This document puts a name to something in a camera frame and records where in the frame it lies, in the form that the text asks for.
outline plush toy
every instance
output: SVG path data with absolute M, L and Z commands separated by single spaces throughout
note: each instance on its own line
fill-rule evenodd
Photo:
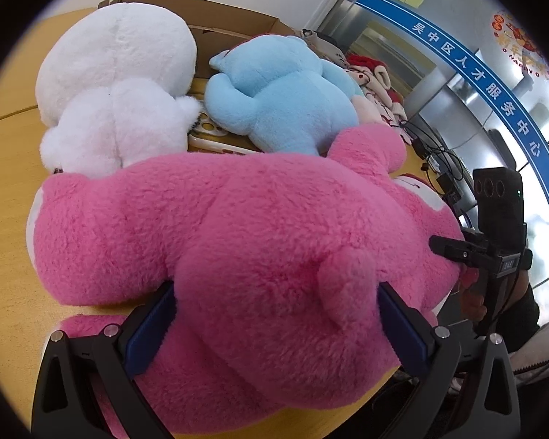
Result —
M 186 151 L 196 54 L 185 21 L 159 6 L 116 3 L 78 21 L 38 72 L 45 167 L 102 177 Z
M 174 280 L 176 320 L 136 379 L 173 432 L 347 405 L 397 365 L 379 282 L 434 321 L 460 272 L 429 249 L 432 234 L 463 238 L 448 206 L 388 175 L 405 157 L 390 127 L 368 124 L 342 131 L 327 158 L 187 153 L 104 179 L 52 175 L 31 209 L 29 254 L 63 304 L 123 302 Z M 63 329 L 109 322 L 121 319 Z
M 301 30 L 301 37 L 307 42 L 307 45 L 315 48 L 320 54 L 342 69 L 348 69 L 349 65 L 346 56 L 338 48 L 338 43 L 325 34 L 317 33 L 313 30 Z
M 394 127 L 398 127 L 403 122 L 406 122 L 407 114 L 404 112 L 402 99 L 391 88 L 391 78 L 384 63 L 367 56 L 355 54 L 348 56 L 348 62 L 350 63 L 348 73 L 362 88 L 366 99 L 374 105 L 374 108 L 371 108 L 362 101 L 354 103 L 360 122 L 362 123 L 365 118 L 360 115 L 363 111 L 361 108 L 363 106 L 370 113 L 368 120 L 364 120 L 364 122 L 376 122 L 380 120 Z M 396 130 L 405 142 L 411 143 L 411 138 L 402 128 L 397 128 Z
M 258 36 L 209 60 L 222 74 L 205 88 L 209 116 L 265 152 L 325 153 L 358 124 L 350 99 L 362 91 L 346 72 L 295 36 Z

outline cable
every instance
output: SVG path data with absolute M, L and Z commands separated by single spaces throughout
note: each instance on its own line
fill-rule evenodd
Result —
M 431 181 L 431 178 L 429 178 L 429 163 L 427 161 L 423 162 L 423 165 L 421 165 L 421 171 L 425 172 L 425 176 L 427 177 L 427 181 L 431 185 L 431 188 L 433 188 L 433 191 L 437 193 L 439 196 L 446 196 L 448 193 L 439 193 L 438 190 L 433 185 L 433 182 Z
M 455 147 L 452 147 L 450 150 L 457 150 L 459 149 L 460 147 L 463 147 L 464 145 L 466 145 L 470 140 L 472 140 L 476 135 L 478 135 L 481 131 L 483 131 L 485 125 L 486 125 L 486 122 L 488 121 L 488 119 L 492 116 L 492 114 L 494 113 L 493 110 L 490 111 L 490 114 L 488 114 L 488 117 L 486 117 L 486 119 L 484 120 L 484 122 L 482 122 L 480 124 L 480 128 L 476 130 L 476 132 L 474 133 L 474 135 L 472 135 L 468 140 L 460 143 L 459 145 L 456 145 Z
M 408 131 L 411 131 L 410 128 L 408 128 L 409 126 L 411 127 L 414 127 L 415 129 L 421 131 L 423 134 L 425 134 L 425 136 L 431 140 L 431 142 L 435 145 L 434 147 L 427 147 L 427 150 L 432 154 L 432 155 L 436 155 L 436 154 L 440 154 L 440 155 L 444 155 L 444 154 L 447 154 L 449 155 L 452 159 L 456 159 L 458 161 L 458 164 L 459 166 L 456 166 L 455 168 L 458 169 L 458 171 L 460 173 L 463 173 L 463 164 L 460 160 L 460 158 L 458 157 L 458 155 L 456 155 L 455 153 L 451 152 L 450 149 L 447 149 L 443 146 L 442 143 L 440 143 L 439 141 L 437 141 L 436 137 L 433 137 L 432 135 L 430 135 L 429 133 L 427 133 L 425 130 L 423 130 L 421 127 L 419 127 L 418 125 L 415 125 L 414 123 L 412 123 L 411 121 L 409 121 L 407 123 L 407 125 L 401 127 L 401 128 L 404 128 L 404 130 L 407 130 Z M 419 138 L 419 135 L 417 135 L 416 133 L 414 133 L 414 131 L 411 131 L 412 132 L 412 135 L 414 137 L 417 137 Z M 454 174 L 454 171 L 453 169 L 451 168 L 451 164 L 449 163 L 449 160 L 443 156 L 440 158 L 440 160 L 445 164 L 447 165 L 447 169 L 449 171 L 449 174 L 451 175 L 451 177 L 455 180 L 455 181 L 463 181 L 464 180 L 464 176 L 462 174 L 461 178 L 458 178 L 455 176 Z
M 524 170 L 526 167 L 528 167 L 529 165 L 530 165 L 530 162 L 525 163 L 521 168 L 519 168 L 519 169 L 517 170 L 517 172 L 520 173 L 521 171 L 523 171 L 523 170 Z
M 4 120 L 4 119 L 7 119 L 8 117 L 12 117 L 13 115 L 22 114 L 23 112 L 28 112 L 28 111 L 33 110 L 33 109 L 38 109 L 38 105 L 31 105 L 29 107 L 25 107 L 24 109 L 15 110 L 14 112 L 10 112 L 8 114 L 1 115 L 0 116 L 0 121 Z
M 523 258 L 523 255 L 521 254 L 520 257 L 519 257 L 519 263 L 518 263 L 518 266 L 520 265 L 520 261 L 522 260 Z M 516 275 L 515 275 L 515 280 L 514 282 L 512 283 L 512 288 L 511 288 L 511 291 L 508 292 L 508 296 L 506 298 L 506 300 L 504 301 L 504 303 L 502 304 L 502 307 L 500 308 L 500 310 L 498 311 L 498 313 L 492 317 L 492 320 L 490 320 L 490 325 L 488 325 L 488 328 L 490 328 L 490 326 L 500 318 L 500 316 L 502 315 L 502 312 L 504 312 L 504 309 L 507 307 L 508 305 L 508 301 L 511 299 L 511 296 L 513 295 L 513 293 L 515 292 L 515 289 L 516 289 L 516 285 L 518 284 L 519 282 L 519 275 L 520 275 L 520 269 L 517 267 L 516 268 Z

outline wooden table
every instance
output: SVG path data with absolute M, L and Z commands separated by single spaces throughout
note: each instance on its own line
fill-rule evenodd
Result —
M 38 155 L 45 127 L 34 99 L 36 74 L 57 38 L 90 11 L 73 11 L 39 22 L 0 73 L 0 387 L 27 425 L 42 346 L 53 327 L 79 312 L 127 314 L 133 307 L 58 305 L 42 289 L 26 251 L 27 214 L 36 190 L 47 177 Z M 407 163 L 399 172 L 423 176 L 420 164 L 410 149 Z M 211 437 L 321 439 L 354 414 L 390 375 L 387 372 L 353 405 L 329 411 L 286 409 L 250 427 Z

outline camera lens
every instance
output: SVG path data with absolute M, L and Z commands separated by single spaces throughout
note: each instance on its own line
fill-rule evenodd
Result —
M 484 194 L 489 198 L 491 198 L 494 195 L 494 184 L 490 179 L 487 179 L 484 182 Z
M 501 198 L 504 196 L 504 183 L 501 180 L 496 182 L 496 194 Z

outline person's hand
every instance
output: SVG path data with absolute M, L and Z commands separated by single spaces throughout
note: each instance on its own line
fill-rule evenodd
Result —
M 484 297 L 470 290 L 477 281 L 478 269 L 462 265 L 459 284 L 461 313 L 472 322 L 480 322 L 486 316 Z

